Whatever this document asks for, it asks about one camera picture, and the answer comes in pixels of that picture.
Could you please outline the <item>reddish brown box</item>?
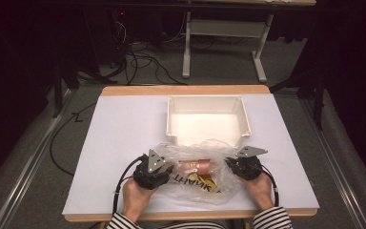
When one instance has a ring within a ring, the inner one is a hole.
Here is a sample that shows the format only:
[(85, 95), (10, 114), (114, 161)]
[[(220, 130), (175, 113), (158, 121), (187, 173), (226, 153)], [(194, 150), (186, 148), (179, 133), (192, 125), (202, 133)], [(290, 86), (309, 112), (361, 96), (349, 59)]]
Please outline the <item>reddish brown box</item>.
[(177, 164), (177, 173), (188, 175), (197, 173), (201, 177), (210, 177), (212, 173), (212, 162), (209, 159), (181, 160)]

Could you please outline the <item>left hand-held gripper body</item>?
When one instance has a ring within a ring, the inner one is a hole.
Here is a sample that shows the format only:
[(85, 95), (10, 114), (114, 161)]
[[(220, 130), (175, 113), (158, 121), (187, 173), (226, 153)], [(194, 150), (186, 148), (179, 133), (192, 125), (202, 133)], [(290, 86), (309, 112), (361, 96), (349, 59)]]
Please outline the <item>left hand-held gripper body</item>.
[(133, 172), (133, 179), (142, 188), (151, 190), (157, 188), (154, 186), (154, 178), (157, 175), (166, 175), (161, 172), (166, 160), (155, 150), (150, 149), (146, 155), (141, 157), (141, 163), (136, 166)]

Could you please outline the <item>black computer tower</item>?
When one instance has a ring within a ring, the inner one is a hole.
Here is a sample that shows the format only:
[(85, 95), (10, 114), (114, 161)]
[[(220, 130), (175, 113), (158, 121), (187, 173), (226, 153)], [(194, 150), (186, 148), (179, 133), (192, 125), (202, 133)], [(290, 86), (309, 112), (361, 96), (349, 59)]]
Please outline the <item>black computer tower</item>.
[(119, 67), (128, 49), (127, 31), (111, 10), (85, 10), (85, 18), (99, 67)]

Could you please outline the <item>white plastic bin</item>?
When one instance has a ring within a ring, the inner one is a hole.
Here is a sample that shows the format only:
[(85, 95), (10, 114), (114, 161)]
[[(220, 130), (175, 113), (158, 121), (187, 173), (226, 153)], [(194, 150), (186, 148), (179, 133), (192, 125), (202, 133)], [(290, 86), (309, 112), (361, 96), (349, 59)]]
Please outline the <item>white plastic bin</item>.
[(246, 106), (239, 95), (168, 97), (166, 135), (175, 145), (216, 139), (237, 148), (251, 134)]

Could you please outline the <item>white table mat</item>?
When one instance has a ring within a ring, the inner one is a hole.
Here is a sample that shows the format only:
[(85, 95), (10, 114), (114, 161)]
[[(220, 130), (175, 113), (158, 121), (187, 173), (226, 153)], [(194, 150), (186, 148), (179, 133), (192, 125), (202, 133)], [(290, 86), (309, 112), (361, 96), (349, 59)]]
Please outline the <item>white table mat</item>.
[(264, 150), (279, 203), (312, 216), (319, 204), (271, 94), (102, 95), (92, 116), (63, 214), (69, 221), (106, 219), (126, 166), (160, 143), (192, 146), (208, 139)]

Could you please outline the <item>white metal desk frame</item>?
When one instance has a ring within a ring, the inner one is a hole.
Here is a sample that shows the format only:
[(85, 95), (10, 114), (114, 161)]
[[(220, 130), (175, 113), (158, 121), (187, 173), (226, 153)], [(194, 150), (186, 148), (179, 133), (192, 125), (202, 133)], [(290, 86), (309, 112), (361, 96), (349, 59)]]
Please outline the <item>white metal desk frame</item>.
[(192, 19), (192, 15), (187, 12), (182, 77), (189, 78), (191, 75), (192, 35), (258, 38), (258, 48), (252, 51), (251, 55), (257, 78), (261, 83), (265, 83), (267, 81), (267, 76), (262, 66), (261, 54), (265, 46), (273, 19), (274, 16), (272, 14), (269, 14), (262, 22)]

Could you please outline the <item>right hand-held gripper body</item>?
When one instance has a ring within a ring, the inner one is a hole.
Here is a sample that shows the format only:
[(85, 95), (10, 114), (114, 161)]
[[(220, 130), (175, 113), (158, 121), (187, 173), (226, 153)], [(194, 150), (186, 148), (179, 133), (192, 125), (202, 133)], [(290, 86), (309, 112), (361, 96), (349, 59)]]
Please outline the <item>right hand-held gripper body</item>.
[(246, 180), (254, 180), (263, 172), (259, 155), (267, 154), (266, 149), (244, 146), (234, 159), (234, 173)]

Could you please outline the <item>person's striped shirt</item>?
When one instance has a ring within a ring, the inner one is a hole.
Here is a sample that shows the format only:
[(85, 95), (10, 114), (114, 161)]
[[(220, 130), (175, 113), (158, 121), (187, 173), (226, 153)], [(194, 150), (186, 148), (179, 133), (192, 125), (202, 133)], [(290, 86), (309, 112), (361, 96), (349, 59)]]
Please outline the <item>person's striped shirt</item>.
[(183, 221), (161, 226), (158, 229), (226, 229), (226, 227), (213, 221)]

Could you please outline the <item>black metal stand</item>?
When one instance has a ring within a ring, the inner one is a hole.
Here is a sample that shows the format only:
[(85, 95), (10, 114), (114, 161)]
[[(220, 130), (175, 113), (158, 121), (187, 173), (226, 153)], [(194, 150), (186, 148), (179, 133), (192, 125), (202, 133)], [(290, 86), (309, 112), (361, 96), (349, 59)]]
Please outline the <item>black metal stand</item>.
[(86, 74), (100, 82), (111, 82), (108, 78), (100, 75), (99, 73), (90, 71), (88, 68), (69, 59), (58, 59), (54, 65), (53, 72), (54, 118), (57, 118), (65, 108), (63, 102), (64, 95), (62, 93), (62, 83), (65, 83), (70, 90), (78, 90), (80, 82), (77, 79), (77, 76), (79, 72), (82, 72), (83, 74)]
[(300, 99), (314, 99), (313, 118), (316, 127), (321, 130), (321, 117), (324, 93), (324, 75), (319, 73), (318, 70), (308, 70), (304, 73), (296, 74), (290, 78), (277, 83), (269, 88), (269, 91), (274, 94), (281, 89), (293, 87), (298, 85), (296, 95)]

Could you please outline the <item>wooden table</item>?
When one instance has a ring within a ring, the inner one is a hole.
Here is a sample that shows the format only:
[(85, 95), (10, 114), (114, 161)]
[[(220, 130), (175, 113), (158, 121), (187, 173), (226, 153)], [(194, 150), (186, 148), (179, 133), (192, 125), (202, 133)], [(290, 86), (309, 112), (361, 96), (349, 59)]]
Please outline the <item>wooden table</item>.
[(279, 203), (293, 217), (316, 214), (319, 204), (274, 96), (263, 85), (115, 86), (98, 98), (63, 215), (68, 221), (105, 221), (126, 166), (167, 141), (172, 94), (240, 94), (252, 134), (245, 144), (265, 148), (260, 160), (273, 174)]

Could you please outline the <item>clear plastic bag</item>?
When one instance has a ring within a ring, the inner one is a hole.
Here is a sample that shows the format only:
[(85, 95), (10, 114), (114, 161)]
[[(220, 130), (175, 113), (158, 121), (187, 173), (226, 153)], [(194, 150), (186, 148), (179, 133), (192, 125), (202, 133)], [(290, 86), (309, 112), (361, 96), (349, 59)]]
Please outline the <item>clear plastic bag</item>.
[[(241, 189), (241, 183), (225, 162), (234, 157), (236, 148), (216, 139), (191, 146), (159, 144), (155, 150), (165, 157), (166, 165), (174, 165), (170, 180), (163, 192), (170, 198), (201, 204), (220, 205), (229, 202)], [(210, 177), (197, 173), (180, 175), (177, 164), (181, 160), (209, 159), (212, 162)]]

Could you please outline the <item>aluminium floor rail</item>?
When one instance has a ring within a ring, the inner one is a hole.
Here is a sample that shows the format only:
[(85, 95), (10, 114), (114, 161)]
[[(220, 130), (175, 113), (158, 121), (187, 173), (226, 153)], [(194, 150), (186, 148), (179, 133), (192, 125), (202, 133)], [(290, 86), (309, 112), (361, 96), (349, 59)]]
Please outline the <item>aluminium floor rail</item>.
[(20, 176), (16, 180), (12, 190), (10, 191), (6, 201), (0, 210), (0, 229), (8, 229), (12, 218), (14, 217), (24, 195), (27, 193), (35, 174), (45, 157), (45, 149), (53, 138), (54, 130), (64, 116), (64, 110), (69, 107), (74, 98), (75, 91), (67, 89), (63, 95), (63, 109), (54, 117), (49, 128), (43, 134), (38, 142), (36, 149), (28, 159)]
[(328, 164), (329, 171), (335, 182), (335, 186), (347, 208), (350, 217), (352, 218), (353, 224), (355, 225), (356, 229), (366, 229), (366, 217), (364, 216), (360, 204), (356, 199), (355, 192), (352, 190), (351, 185), (344, 176), (326, 136), (321, 130), (318, 129), (317, 125), (315, 124), (313, 109), (311, 108), (308, 101), (300, 100), (299, 103), (315, 131), (315, 135), (318, 138), (320, 147), (325, 157), (325, 161)]

